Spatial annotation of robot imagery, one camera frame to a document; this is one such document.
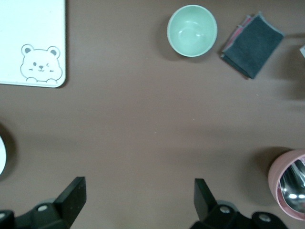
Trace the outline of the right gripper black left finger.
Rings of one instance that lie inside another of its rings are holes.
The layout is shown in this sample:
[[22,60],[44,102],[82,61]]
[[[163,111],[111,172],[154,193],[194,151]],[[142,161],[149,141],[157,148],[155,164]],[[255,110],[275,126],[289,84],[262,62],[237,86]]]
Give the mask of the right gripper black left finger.
[[86,203],[85,177],[76,177],[57,198],[37,204],[14,220],[15,229],[69,229]]

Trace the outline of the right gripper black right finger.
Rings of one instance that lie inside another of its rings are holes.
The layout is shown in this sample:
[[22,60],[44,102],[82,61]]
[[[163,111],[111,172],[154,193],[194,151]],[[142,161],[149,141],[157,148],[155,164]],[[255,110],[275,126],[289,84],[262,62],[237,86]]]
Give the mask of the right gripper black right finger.
[[199,220],[194,229],[250,229],[251,220],[230,204],[219,204],[202,178],[194,180],[195,210]]

